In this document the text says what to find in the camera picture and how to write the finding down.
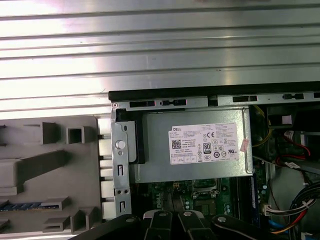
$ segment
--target barcode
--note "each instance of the barcode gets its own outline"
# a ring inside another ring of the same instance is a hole
[[[181,149],[181,140],[172,140],[172,149]]]

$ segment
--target cable tie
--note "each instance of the cable tie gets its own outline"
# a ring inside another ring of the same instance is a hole
[[[309,209],[309,205],[308,205],[305,201],[302,201],[302,204],[303,204],[303,206],[305,206],[307,209]]]

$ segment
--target metal frame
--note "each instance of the metal frame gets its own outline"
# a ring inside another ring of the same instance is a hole
[[[320,92],[284,92],[284,93],[269,93],[269,94],[242,94],[230,96],[217,96],[218,106],[242,106],[242,105],[265,105],[265,104],[292,104],[292,103],[311,103],[320,102],[320,97],[315,97],[315,94]],[[284,99],[284,95],[303,94],[303,99]],[[255,96],[256,101],[234,102],[234,97]]]
[[[186,100],[186,105],[162,105],[163,101],[173,101],[173,100]],[[167,110],[167,109],[193,109],[193,108],[203,108],[208,107],[208,98],[206,96],[199,97],[172,97],[172,98],[160,98],[160,99],[148,99],[147,101],[154,101],[154,106],[148,107],[130,107],[130,102],[114,102],[112,107],[114,109],[126,109],[127,111],[152,111],[152,110]],[[134,102],[143,102],[143,100],[135,100]]]

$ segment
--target sticker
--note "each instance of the sticker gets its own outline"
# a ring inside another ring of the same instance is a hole
[[[294,137],[294,131],[286,131],[284,133],[284,136],[286,136],[288,139],[290,139],[291,141],[293,141],[293,137]]]
[[[285,162],[284,164],[287,165],[291,169],[299,169],[300,168],[300,166],[295,164],[294,162]]]
[[[239,160],[237,124],[173,126],[169,149],[172,165]]]
[[[241,144],[240,151],[245,153],[247,151],[248,145],[249,145],[249,139],[244,138]]]

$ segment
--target ce mark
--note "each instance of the ce mark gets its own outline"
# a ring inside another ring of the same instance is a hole
[[[206,134],[206,136],[208,137],[208,138],[214,138],[215,137],[215,132],[213,131],[213,132],[208,132],[207,134]]]

